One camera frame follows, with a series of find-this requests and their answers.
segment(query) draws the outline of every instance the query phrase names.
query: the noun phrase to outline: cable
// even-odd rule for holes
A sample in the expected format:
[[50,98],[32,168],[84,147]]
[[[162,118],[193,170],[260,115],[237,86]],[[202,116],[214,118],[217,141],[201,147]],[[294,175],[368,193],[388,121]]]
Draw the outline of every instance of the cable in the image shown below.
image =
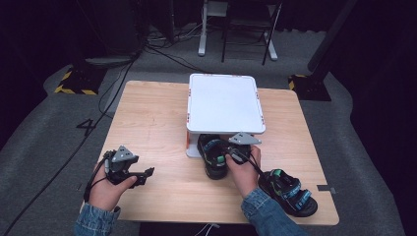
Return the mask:
[[86,184],[86,189],[84,190],[84,201],[87,203],[89,201],[89,194],[91,193],[91,189],[92,187],[94,187],[95,184],[97,184],[98,182],[105,180],[106,177],[96,181],[95,183],[92,183],[92,181],[94,181],[95,176],[98,173],[98,170],[101,168],[101,165],[103,165],[103,163],[105,162],[105,160],[108,158],[108,156],[106,156],[106,154],[104,155],[103,159],[98,163],[98,165],[95,167],[91,177],[89,177],[89,181]]
[[205,227],[203,227],[202,228],[202,230],[200,230],[198,233],[196,233],[194,236],[198,236],[199,234],[201,234],[204,230],[205,230],[205,228],[207,227],[207,226],[209,226],[208,224],[206,224],[205,225]]
[[179,57],[179,56],[174,56],[174,55],[170,55],[170,54],[167,54],[167,53],[162,53],[162,54],[160,54],[160,53],[154,53],[154,52],[150,52],[150,51],[147,51],[147,50],[145,50],[145,52],[147,52],[147,53],[149,53],[149,54],[153,54],[153,55],[163,55],[163,56],[168,55],[168,56],[170,56],[170,57],[176,57],[176,58],[178,58],[178,59],[180,59],[180,60],[184,61],[184,63],[187,63],[188,65],[190,65],[191,67],[193,67],[193,69],[194,69],[195,71],[201,71],[201,72],[203,72],[203,73],[206,73],[206,71],[205,71],[205,70],[200,69],[199,67],[197,67],[197,66],[195,66],[195,65],[191,64],[190,62],[188,62],[187,60],[185,60],[185,59],[184,59],[184,58],[182,58],[182,57]]
[[[119,93],[126,76],[132,67],[135,60],[131,62],[128,69],[125,72],[125,75],[123,77],[122,83],[119,86],[119,89],[116,91],[116,94],[114,95],[113,99],[111,100],[109,106],[105,109],[104,114],[107,113],[108,109],[110,108],[111,104],[114,102],[114,100],[117,97],[117,94]],[[93,127],[96,127],[96,125],[101,121],[101,119],[104,117],[104,114],[101,114],[101,116],[98,118],[98,120],[94,123]],[[74,156],[77,154],[77,152],[80,150],[80,148],[83,146],[83,144],[86,142],[86,140],[89,138],[89,135],[92,133],[94,129],[91,129],[89,132],[86,133],[80,144],[76,147],[76,149],[73,151],[73,153],[70,155],[70,157],[65,161],[65,163],[59,168],[59,170],[52,176],[52,178],[41,188],[41,190],[30,200],[30,202],[21,210],[21,212],[18,214],[18,216],[15,217],[15,219],[12,221],[12,223],[9,225],[9,227],[6,229],[6,232],[3,234],[3,236],[6,236],[10,233],[13,226],[18,222],[18,220],[22,217],[22,215],[26,212],[26,210],[36,201],[36,199],[49,187],[49,185],[56,179],[56,177],[62,172],[62,170],[70,163],[70,161],[74,158]]]
[[112,69],[112,68],[117,68],[117,67],[121,67],[121,66],[126,66],[129,65],[129,63],[132,62],[132,60],[136,60],[137,56],[130,58],[129,60],[123,60],[123,61],[117,61],[117,62],[105,62],[105,63],[100,63],[100,62],[91,62],[86,60],[87,63],[89,63],[90,65],[94,66],[97,69]]
[[104,94],[101,96],[101,98],[100,98],[100,101],[98,102],[98,110],[100,111],[100,113],[101,114],[104,114],[106,117],[108,117],[108,118],[110,118],[110,119],[113,119],[113,117],[111,117],[111,116],[109,116],[109,115],[107,115],[106,113],[104,113],[102,110],[101,110],[101,107],[100,107],[100,104],[101,104],[101,101],[102,101],[102,99],[104,98],[104,96],[110,91],[110,89],[111,88],[113,88],[113,86],[114,86],[114,84],[116,84],[116,82],[117,81],[119,81],[119,79],[120,79],[120,76],[122,75],[122,71],[125,69],[127,67],[127,65],[125,65],[123,68],[122,68],[122,70],[120,70],[120,72],[119,72],[119,75],[117,76],[117,79],[110,85],[110,87],[104,92]]
[[[180,32],[177,33],[176,35],[174,35],[174,39],[176,38],[177,40],[174,41],[173,43],[169,43],[168,40],[167,40],[167,38],[165,36],[159,36],[159,35],[157,35],[155,37],[148,37],[148,44],[151,45],[151,46],[153,46],[153,47],[157,47],[157,48],[169,48],[169,47],[177,44],[178,42],[188,41],[188,40],[192,39],[193,37],[201,36],[200,34],[194,34],[194,35],[191,35],[190,36],[190,34],[192,32],[195,32],[196,29],[198,29],[202,24],[203,23],[200,23],[200,24],[196,25],[195,27],[193,27],[192,29],[189,29],[188,32],[184,32],[184,33],[182,32],[183,31],[182,29],[175,29],[175,30],[180,30]],[[149,43],[150,41],[160,41],[160,40],[163,40],[163,44],[162,45],[154,45],[154,44],[150,44]]]
[[176,57],[176,56],[171,56],[171,55],[168,55],[168,54],[163,53],[163,52],[161,52],[161,51],[159,51],[159,50],[157,50],[157,49],[155,49],[155,48],[153,48],[153,47],[151,47],[151,46],[148,46],[148,45],[147,45],[147,48],[148,48],[148,49],[150,49],[150,50],[152,50],[152,51],[155,51],[155,52],[159,53],[160,55],[165,56],[165,57],[167,57],[167,58],[171,59],[172,61],[174,61],[174,62],[176,62],[176,63],[180,64],[181,66],[186,67],[186,68],[188,68],[188,69],[191,69],[191,70],[193,70],[193,71],[200,71],[200,72],[205,73],[205,74],[214,74],[214,73],[212,73],[212,72],[208,72],[208,71],[205,71],[205,70],[203,70],[203,69],[200,69],[200,68],[198,68],[198,67],[196,67],[196,66],[193,66],[193,67],[191,67],[191,66],[187,66],[187,65],[185,65],[184,63],[181,63],[181,62],[179,62],[178,60],[176,60],[176,59],[174,59],[174,58],[173,58],[173,57]]
[[209,235],[209,232],[211,231],[212,227],[213,227],[213,225],[211,225],[211,226],[209,227],[208,232],[206,233],[206,236],[208,236],[208,235]]
[[103,181],[103,180],[105,180],[105,179],[107,179],[107,177],[103,177],[103,178],[101,178],[101,179],[97,180],[95,183],[93,183],[93,184],[91,185],[91,187],[94,187],[94,185],[98,184],[99,182],[101,182],[101,181]]
[[267,177],[265,176],[265,174],[264,174],[264,172],[261,170],[261,168],[260,168],[260,166],[258,165],[258,162],[257,162],[257,160],[255,159],[255,157],[251,154],[251,156],[252,156],[252,158],[254,158],[254,161],[252,161],[251,160],[251,158],[249,157],[247,157],[247,156],[245,156],[246,157],[246,159],[248,160],[248,162],[249,163],[251,163],[252,164],[252,166],[254,166],[254,168],[255,168],[255,170],[258,172],[258,174],[260,175],[260,178],[266,183],[266,186],[267,186],[267,188],[268,188],[268,192],[269,192],[269,195],[270,195],[270,197],[272,198],[272,196],[273,196],[273,189],[270,187],[270,185],[268,185],[268,179],[267,179]]

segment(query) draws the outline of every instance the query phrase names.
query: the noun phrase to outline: human hand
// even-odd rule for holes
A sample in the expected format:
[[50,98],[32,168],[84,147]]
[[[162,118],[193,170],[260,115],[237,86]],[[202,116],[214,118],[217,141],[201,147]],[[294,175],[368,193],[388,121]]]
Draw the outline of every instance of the human hand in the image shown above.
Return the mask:
[[[251,154],[250,158],[255,159],[261,168],[261,150],[258,147],[251,146]],[[249,161],[241,165],[236,164],[229,154],[226,155],[226,163],[232,172],[233,181],[239,193],[242,195],[242,198],[246,198],[258,187],[258,172]]]
[[135,184],[138,177],[131,176],[118,185],[113,185],[107,180],[104,173],[104,165],[101,165],[92,183],[96,183],[89,194],[89,204],[107,211],[112,211],[119,202],[122,194]]

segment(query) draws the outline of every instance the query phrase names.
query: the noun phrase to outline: white lid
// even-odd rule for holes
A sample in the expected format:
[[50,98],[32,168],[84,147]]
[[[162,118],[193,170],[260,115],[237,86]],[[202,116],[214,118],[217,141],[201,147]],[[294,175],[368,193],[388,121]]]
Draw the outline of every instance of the white lid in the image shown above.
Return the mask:
[[255,79],[192,74],[187,129],[193,134],[262,134],[264,115]]

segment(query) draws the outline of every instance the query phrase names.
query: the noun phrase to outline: denim sleeve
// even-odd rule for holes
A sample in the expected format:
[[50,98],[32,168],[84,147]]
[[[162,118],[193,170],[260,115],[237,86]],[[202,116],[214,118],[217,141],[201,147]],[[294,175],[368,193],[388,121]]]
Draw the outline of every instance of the denim sleeve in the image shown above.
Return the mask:
[[279,203],[270,198],[260,188],[252,191],[241,205],[242,210],[260,236],[307,235],[292,221]]
[[77,236],[109,235],[119,214],[119,206],[114,211],[107,211],[85,203],[74,226],[74,233]]

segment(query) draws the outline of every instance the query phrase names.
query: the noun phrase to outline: sandal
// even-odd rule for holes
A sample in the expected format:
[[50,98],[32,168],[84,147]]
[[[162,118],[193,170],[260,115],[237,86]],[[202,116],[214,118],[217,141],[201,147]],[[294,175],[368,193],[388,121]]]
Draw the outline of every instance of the sandal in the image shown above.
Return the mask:
[[199,135],[197,149],[205,162],[206,174],[210,179],[219,180],[227,175],[226,158],[224,150],[227,142],[220,139],[219,135]]
[[317,211],[318,204],[309,190],[301,190],[298,178],[287,175],[281,169],[264,172],[265,178],[259,179],[259,186],[276,200],[287,214],[307,217]]

